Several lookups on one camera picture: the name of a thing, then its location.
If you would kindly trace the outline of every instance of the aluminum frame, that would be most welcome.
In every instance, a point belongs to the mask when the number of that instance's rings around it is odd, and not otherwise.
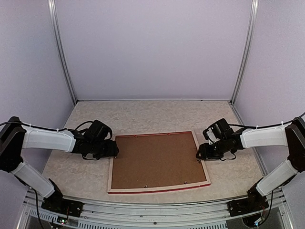
[[[247,65],[250,48],[251,48],[251,42],[252,42],[253,33],[254,33],[254,28],[255,28],[257,8],[258,8],[258,0],[252,0],[250,20],[249,20],[249,25],[248,25],[248,32],[247,32],[247,37],[246,37],[246,44],[244,47],[243,58],[242,58],[242,62],[241,62],[240,68],[239,68],[238,77],[237,77],[237,81],[236,81],[235,88],[233,91],[233,95],[231,98],[231,103],[233,105],[236,102],[236,99],[237,99],[237,96],[240,91],[240,87],[242,85],[242,81],[244,78],[244,71],[245,71],[245,68]]]
[[[95,201],[82,198],[65,197],[84,203],[80,218],[69,217],[71,228],[154,228],[164,229],[168,227],[179,229],[190,228],[226,228],[226,221],[230,219],[245,217],[253,213],[230,217],[227,202],[229,198],[217,201],[206,201],[196,203],[172,203],[172,204],[131,204],[115,203],[106,201]],[[38,197],[39,205],[43,201]],[[274,192],[273,208],[279,207],[285,229],[293,229],[290,212],[285,197],[280,188]],[[22,206],[22,215],[19,220],[18,229],[24,229],[29,216],[37,217],[35,193],[29,190]],[[42,220],[56,221],[58,216],[64,215],[39,209]]]
[[[73,102],[73,105],[75,106],[77,104],[77,97],[75,94],[75,90],[73,87],[73,83],[68,71],[68,66],[65,58],[65,54],[63,51],[62,47],[62,42],[61,42],[61,34],[59,30],[59,24],[58,24],[58,19],[57,19],[57,13],[56,13],[56,5],[55,5],[55,0],[48,0],[48,6],[49,6],[49,11],[50,11],[50,16],[51,16],[51,22],[53,26],[53,32],[55,35],[55,41],[56,41],[56,46],[59,54],[59,58],[61,61],[61,67],[63,70],[64,78],[68,87],[68,91],[71,97],[71,100]]]

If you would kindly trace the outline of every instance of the black cable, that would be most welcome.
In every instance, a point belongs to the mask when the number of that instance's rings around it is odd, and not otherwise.
[[[40,219],[40,215],[39,215],[39,209],[38,209],[38,194],[37,194],[37,191],[34,190],[35,192],[35,196],[36,196],[36,210],[37,210],[37,216],[38,216],[38,221],[39,221],[39,224],[41,226],[42,229],[44,229],[43,225],[42,225],[42,222],[41,222],[41,219]]]
[[[235,154],[233,154],[233,155],[234,155],[233,158],[226,158],[225,160],[235,160],[235,159],[236,159],[236,155],[235,155]]]
[[[86,121],[86,122],[83,122],[82,124],[78,125],[74,130],[77,130],[78,128],[80,128],[82,125],[85,125],[87,123],[93,123],[93,121]]]
[[[18,121],[4,122],[4,123],[1,123],[0,126],[6,125],[6,124],[20,124],[20,125],[25,125],[25,126],[32,127],[32,128],[41,129],[41,130],[49,130],[49,131],[56,131],[56,132],[67,130],[67,128],[63,128],[63,129],[58,129],[57,130],[57,129],[51,129],[51,128],[46,128],[46,127],[41,127],[41,126],[36,126],[36,125],[30,125],[30,124],[23,123],[23,122],[18,122]]]
[[[285,124],[288,124],[288,123],[291,123],[293,121],[296,121],[300,118],[302,118],[303,116],[305,115],[305,112],[303,114],[301,114],[300,116],[290,120],[290,121],[287,121],[287,122],[284,122],[283,124],[282,123],[279,123],[279,124],[273,124],[273,125],[265,125],[265,126],[259,126],[259,127],[256,127],[256,126],[250,126],[250,125],[239,125],[239,124],[229,124],[230,126],[237,126],[237,127],[242,127],[242,128],[250,128],[250,129],[262,129],[262,128],[270,128],[270,127],[276,127],[276,126],[280,126],[280,125],[285,125]]]
[[[272,202],[273,202],[273,192],[274,192],[274,190],[272,190],[272,193],[271,193],[271,202],[270,202],[270,208],[269,208],[268,214],[267,214],[266,218],[263,220],[263,222],[260,223],[258,226],[261,226],[262,224],[264,224],[270,215],[271,208],[272,208]]]

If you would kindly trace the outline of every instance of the lavender wall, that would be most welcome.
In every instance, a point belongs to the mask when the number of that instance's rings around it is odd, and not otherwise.
[[[305,111],[305,2],[260,1],[253,43],[236,108],[247,125],[288,121]],[[258,149],[267,170],[288,156],[284,147]],[[305,174],[284,188],[298,229],[305,225]]]
[[[0,122],[61,127],[72,110],[46,0],[0,0]],[[42,171],[49,151],[22,152]],[[27,188],[0,171],[0,227],[14,228]]]
[[[80,100],[229,100],[251,1],[57,0]]]

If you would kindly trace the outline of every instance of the cork board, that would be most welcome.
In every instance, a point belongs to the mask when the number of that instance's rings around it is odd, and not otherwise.
[[[111,158],[108,193],[165,192],[210,185],[205,163],[195,157],[199,147],[193,131],[121,135]]]

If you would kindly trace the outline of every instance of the beige marble tabletop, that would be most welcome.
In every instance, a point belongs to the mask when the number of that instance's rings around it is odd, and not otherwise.
[[[227,102],[213,101],[109,101],[78,102],[66,127],[98,119],[115,135],[195,130],[202,131],[220,118],[237,120]],[[43,174],[67,196],[128,203],[186,203],[242,196],[261,177],[251,149],[236,153],[236,160],[206,161],[211,185],[166,193],[118,195],[107,193],[109,158],[83,160],[81,155],[53,150]]]

